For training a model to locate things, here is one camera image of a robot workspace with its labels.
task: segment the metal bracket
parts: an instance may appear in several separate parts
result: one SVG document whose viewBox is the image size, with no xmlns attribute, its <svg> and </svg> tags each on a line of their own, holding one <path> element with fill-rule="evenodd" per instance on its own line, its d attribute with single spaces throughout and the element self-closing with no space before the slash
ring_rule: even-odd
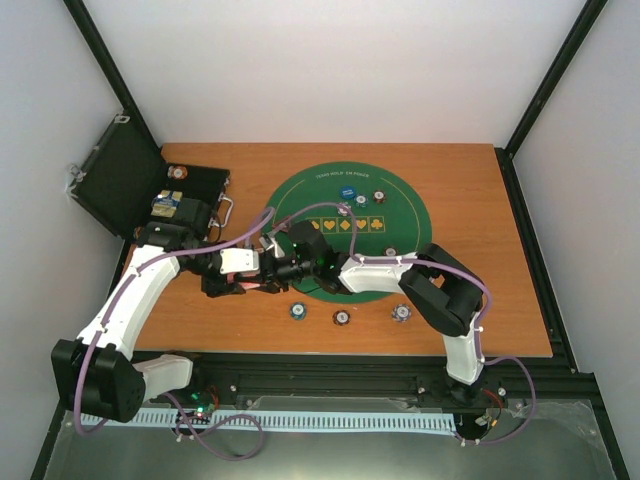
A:
<svg viewBox="0 0 640 480">
<path fill-rule="evenodd" d="M 72 163 L 71 165 L 69 165 L 67 167 L 67 173 L 71 176 L 71 178 L 67 179 L 67 185 L 65 187 L 65 192 L 67 193 L 67 195 L 69 195 L 71 198 L 77 198 L 77 195 L 75 193 L 73 193 L 73 190 L 76 186 L 77 183 L 82 182 L 82 180 L 84 180 L 85 175 L 87 174 L 86 172 L 83 172 L 82 169 Z"/>
<path fill-rule="evenodd" d="M 233 211 L 233 200 L 230 197 L 227 197 L 224 193 L 220 195 L 220 203 L 222 202 L 229 202 L 229 208 L 227 208 L 227 213 L 224 216 L 224 222 L 222 222 L 222 225 L 219 224 L 215 219 L 211 219 L 209 220 L 209 228 L 211 227 L 219 227 L 219 228 L 224 228 L 229 224 L 229 219 L 231 218 L 231 212 Z"/>
<path fill-rule="evenodd" d="M 131 120 L 131 117 L 128 117 L 127 115 L 116 115 L 113 119 L 113 123 L 129 123 L 129 120 Z"/>
</svg>

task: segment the white cable tray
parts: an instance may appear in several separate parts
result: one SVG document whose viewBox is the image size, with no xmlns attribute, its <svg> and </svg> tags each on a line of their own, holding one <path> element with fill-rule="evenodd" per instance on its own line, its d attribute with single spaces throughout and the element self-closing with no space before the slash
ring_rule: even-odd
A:
<svg viewBox="0 0 640 480">
<path fill-rule="evenodd" d="M 447 413 L 341 413 L 341 412 L 292 412 L 218 410 L 207 422 L 194 421 L 196 428 L 214 425 L 231 415 L 244 413 L 255 417 L 266 432 L 397 432 L 452 435 L 455 424 Z M 178 410 L 173 408 L 141 408 L 130 422 L 113 420 L 107 426 L 114 427 L 175 427 Z M 100 419 L 82 415 L 83 425 L 96 425 Z M 245 419 L 236 419 L 220 427 L 221 430 L 255 430 L 255 425 Z"/>
</svg>

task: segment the black metal frame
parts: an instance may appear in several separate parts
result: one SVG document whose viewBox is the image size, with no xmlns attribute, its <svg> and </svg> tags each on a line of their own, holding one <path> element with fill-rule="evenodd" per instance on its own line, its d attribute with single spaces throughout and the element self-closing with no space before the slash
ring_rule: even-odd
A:
<svg viewBox="0 0 640 480">
<path fill-rule="evenodd" d="M 78 28 L 85 37 L 98 64 L 120 99 L 123 107 L 143 126 L 150 142 L 154 142 L 142 114 L 120 75 L 82 0 L 64 0 Z M 619 479 L 629 478 L 620 449 L 604 407 L 593 374 L 577 372 L 577 365 L 553 293 L 549 275 L 540 252 L 536 235 L 522 195 L 513 158 L 524 142 L 554 88 L 578 51 L 607 0 L 587 0 L 566 40 L 551 64 L 522 119 L 505 148 L 496 148 L 496 158 L 502 172 L 505 189 L 513 211 L 525 257 L 533 280 L 542 316 L 551 342 L 552 358 L 531 358 L 525 361 L 536 383 L 540 398 L 584 399 L 591 402 L 605 441 L 614 472 Z M 112 288 L 120 279 L 129 244 L 122 250 Z M 136 360 L 157 356 L 159 352 L 136 354 Z M 199 363 L 208 375 L 216 378 L 221 400 L 238 403 L 262 395 L 311 396 L 387 396 L 413 398 L 424 402 L 418 387 L 427 378 L 442 373 L 442 357 L 389 357 L 344 355 L 278 355 L 278 354 L 202 354 Z M 489 382 L 499 381 L 509 395 L 526 398 L 529 387 L 515 365 L 492 367 Z M 44 477 L 55 438 L 62 421 L 63 409 L 58 406 L 32 479 Z"/>
</svg>

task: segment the gray floor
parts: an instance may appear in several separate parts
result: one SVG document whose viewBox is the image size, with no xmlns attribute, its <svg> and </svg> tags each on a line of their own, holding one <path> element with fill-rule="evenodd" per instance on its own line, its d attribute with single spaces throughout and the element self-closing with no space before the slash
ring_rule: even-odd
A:
<svg viewBox="0 0 640 480">
<path fill-rule="evenodd" d="M 508 412 L 492 432 L 518 425 Z M 613 479 L 599 437 L 571 417 L 536 419 L 499 446 L 461 448 L 451 437 L 422 434 L 270 433 L 253 459 L 225 462 L 195 442 L 176 443 L 169 429 L 105 428 L 92 438 L 64 427 L 52 457 L 54 479 Z M 253 432 L 219 432 L 212 445 L 247 451 Z"/>
</svg>

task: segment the case lid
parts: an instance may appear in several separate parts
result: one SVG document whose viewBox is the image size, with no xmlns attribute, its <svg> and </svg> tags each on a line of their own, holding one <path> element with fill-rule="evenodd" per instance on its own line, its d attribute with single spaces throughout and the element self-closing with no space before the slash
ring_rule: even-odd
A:
<svg viewBox="0 0 640 480">
<path fill-rule="evenodd" d="M 132 240 L 146 223 L 168 165 L 126 111 L 117 115 L 93 147 L 68 193 L 109 231 Z"/>
</svg>

